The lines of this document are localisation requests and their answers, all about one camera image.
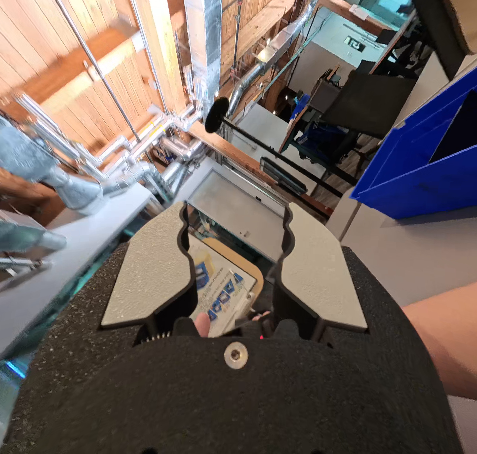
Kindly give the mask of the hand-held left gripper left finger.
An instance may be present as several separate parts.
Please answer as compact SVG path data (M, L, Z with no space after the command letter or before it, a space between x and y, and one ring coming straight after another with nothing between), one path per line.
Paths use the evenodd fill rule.
M172 333L198 304L189 247L187 204L179 201L130 239L101 329L143 326L149 335Z

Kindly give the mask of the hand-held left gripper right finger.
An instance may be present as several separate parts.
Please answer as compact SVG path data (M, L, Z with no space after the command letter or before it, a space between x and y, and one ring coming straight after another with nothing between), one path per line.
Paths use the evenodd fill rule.
M273 286L276 324L299 332L333 327L365 332L368 324L337 238L296 203L286 206Z

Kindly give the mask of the person's right forearm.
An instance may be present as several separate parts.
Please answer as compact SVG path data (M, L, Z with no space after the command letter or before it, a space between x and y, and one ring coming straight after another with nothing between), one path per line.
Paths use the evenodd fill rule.
M477 399L477 284L402 308L437 369L446 394Z

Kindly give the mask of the person's left hand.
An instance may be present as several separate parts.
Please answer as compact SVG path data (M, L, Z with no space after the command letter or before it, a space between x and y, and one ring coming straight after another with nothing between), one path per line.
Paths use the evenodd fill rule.
M200 337L203 337L203 338L208 337L211 321L207 313L200 312L194 320L194 325Z

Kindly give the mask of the white door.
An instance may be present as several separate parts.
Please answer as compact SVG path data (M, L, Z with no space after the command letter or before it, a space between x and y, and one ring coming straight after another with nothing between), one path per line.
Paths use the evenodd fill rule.
M280 258L285 204L254 180L206 161L178 197L268 260Z

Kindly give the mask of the blue plastic bin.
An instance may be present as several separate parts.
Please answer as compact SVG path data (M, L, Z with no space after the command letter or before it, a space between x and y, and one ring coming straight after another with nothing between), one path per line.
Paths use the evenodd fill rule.
M477 203L477 69L392 129L351 198L392 219Z

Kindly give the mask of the black pole with round disc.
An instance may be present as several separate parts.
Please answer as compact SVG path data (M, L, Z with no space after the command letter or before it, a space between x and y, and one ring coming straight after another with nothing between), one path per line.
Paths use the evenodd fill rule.
M230 129L237 131L239 134L241 134L248 140L252 141L257 146L271 153L274 157L284 161L289 166L293 167L296 171L312 179L318 185L323 186L329 192L332 192L334 194L337 193L337 191L332 186L321 181L318 177L313 175L311 172L295 164L290 159L284 157L283 154L275 151L271 146L264 144L259 139L255 138L253 135L249 134L248 132L244 131L243 129L239 128L234 123L232 123L226 117L226 113L228 112L228 110L229 110L229 100L226 97L221 97L214 102L205 120L205 129L207 133L215 133L218 131L218 129L220 129L222 124L225 124L228 127L230 127Z

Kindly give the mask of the black fabric panel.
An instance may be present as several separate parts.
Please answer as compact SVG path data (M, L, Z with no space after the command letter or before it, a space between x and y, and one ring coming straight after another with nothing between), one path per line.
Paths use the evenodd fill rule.
M382 140L394 126L416 82L353 70L321 120Z

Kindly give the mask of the grey metal duct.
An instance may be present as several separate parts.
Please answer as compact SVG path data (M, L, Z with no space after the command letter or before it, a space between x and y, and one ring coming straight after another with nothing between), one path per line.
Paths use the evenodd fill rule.
M3 117L0 123L0 166L28 182L48 184L68 209L80 214L95 214L106 204L99 183L66 173L59 167L56 157Z

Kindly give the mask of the silver rectangular foil duct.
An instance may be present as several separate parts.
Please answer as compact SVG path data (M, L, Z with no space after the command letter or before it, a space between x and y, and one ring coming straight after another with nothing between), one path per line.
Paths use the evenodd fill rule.
M196 101L206 120L219 91L222 0L184 0Z

